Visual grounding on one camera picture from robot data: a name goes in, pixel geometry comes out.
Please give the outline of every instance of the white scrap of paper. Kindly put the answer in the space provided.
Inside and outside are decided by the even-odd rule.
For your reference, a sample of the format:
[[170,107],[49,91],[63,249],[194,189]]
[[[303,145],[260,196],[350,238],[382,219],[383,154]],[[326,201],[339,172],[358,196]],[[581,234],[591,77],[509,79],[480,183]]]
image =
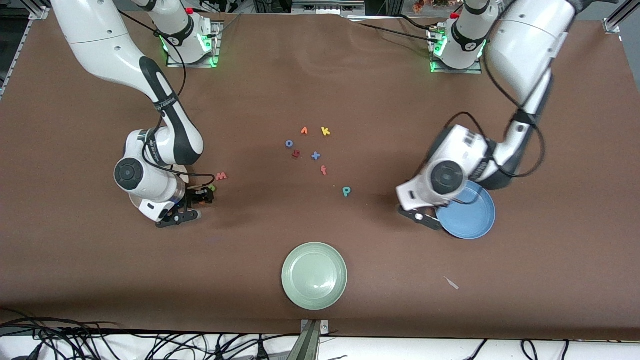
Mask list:
[[456,290],[460,289],[460,287],[459,287],[458,285],[456,285],[456,283],[455,283],[455,282],[453,282],[453,281],[449,280],[449,278],[447,278],[446,276],[443,276],[443,277],[447,280],[447,282],[449,283],[449,285],[453,286],[453,288],[454,288],[454,289],[456,289]]

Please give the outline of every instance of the plate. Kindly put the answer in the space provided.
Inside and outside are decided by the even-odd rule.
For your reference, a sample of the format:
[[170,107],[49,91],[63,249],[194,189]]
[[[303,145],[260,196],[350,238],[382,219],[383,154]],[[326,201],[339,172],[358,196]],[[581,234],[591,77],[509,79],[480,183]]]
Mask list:
[[284,261],[282,287],[297,306],[326,309],[347,287],[347,265],[340,253],[325,243],[302,244]]
[[446,208],[438,208],[436,215],[449,234],[464,240],[474,240],[486,235],[495,222],[495,204],[489,192],[482,186],[467,181],[467,186]]

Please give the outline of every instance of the brown table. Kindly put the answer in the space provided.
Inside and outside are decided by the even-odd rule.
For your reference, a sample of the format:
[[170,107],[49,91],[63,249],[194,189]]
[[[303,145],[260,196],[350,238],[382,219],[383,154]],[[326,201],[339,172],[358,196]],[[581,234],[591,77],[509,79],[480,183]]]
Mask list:
[[[127,26],[162,62],[157,39]],[[640,338],[640,96],[618,37],[576,23],[554,64],[547,160],[492,193],[497,221],[477,241],[394,209],[451,115],[470,111],[500,139],[514,111],[486,76],[430,74],[424,46],[336,16],[239,19],[220,66],[188,70],[181,97],[206,144],[195,170],[228,179],[202,220],[156,229],[112,178],[127,134],[156,112],[86,73],[53,15],[37,22],[0,102],[0,305],[145,329],[295,332],[322,318],[345,335]],[[182,70],[166,73],[178,87]],[[280,284],[306,241],[349,269],[323,311]]]

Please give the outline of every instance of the green plate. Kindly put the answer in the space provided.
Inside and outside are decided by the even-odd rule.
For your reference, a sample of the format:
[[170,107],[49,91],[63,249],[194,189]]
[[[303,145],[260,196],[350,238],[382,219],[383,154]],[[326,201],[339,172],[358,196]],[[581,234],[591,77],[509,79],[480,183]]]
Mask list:
[[297,306],[326,309],[347,287],[347,265],[340,253],[325,243],[302,244],[284,261],[282,287]]

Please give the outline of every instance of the blue plate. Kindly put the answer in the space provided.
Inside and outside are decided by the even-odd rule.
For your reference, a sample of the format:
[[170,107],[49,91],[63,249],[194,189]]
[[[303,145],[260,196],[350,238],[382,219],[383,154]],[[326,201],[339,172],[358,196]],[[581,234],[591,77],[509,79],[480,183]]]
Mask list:
[[482,186],[467,181],[467,187],[457,199],[469,204],[452,201],[449,207],[436,210],[442,227],[449,234],[464,240],[486,235],[495,222],[495,204],[491,195]]

